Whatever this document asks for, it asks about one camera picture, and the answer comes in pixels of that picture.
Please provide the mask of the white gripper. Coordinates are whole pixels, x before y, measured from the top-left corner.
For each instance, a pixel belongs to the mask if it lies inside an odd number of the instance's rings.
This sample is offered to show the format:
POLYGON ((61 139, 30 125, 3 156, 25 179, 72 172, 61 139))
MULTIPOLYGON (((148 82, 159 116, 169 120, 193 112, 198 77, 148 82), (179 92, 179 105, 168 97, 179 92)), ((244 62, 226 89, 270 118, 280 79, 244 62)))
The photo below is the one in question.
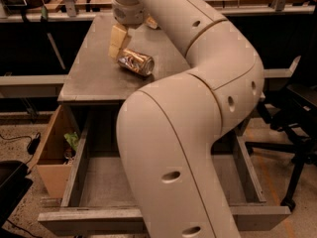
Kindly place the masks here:
MULTIPOLYGON (((141 25, 144 22, 144 7, 140 3, 125 5, 114 0, 112 11, 118 23, 113 25, 111 29, 108 56, 115 60, 130 42, 128 29, 124 25, 141 25)), ((147 17, 146 25, 154 30, 159 28, 158 22, 152 16, 147 17)))

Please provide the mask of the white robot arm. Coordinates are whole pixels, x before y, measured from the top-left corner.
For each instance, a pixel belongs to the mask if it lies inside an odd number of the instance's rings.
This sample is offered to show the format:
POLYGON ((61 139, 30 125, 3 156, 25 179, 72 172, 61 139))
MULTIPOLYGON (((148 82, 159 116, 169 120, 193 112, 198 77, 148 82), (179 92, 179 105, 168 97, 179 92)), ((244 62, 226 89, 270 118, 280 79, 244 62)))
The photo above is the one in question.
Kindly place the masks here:
POLYGON ((255 108, 264 66, 255 48, 203 0, 114 0, 142 8, 190 68, 123 103, 118 147, 151 238, 240 238, 210 156, 255 108))

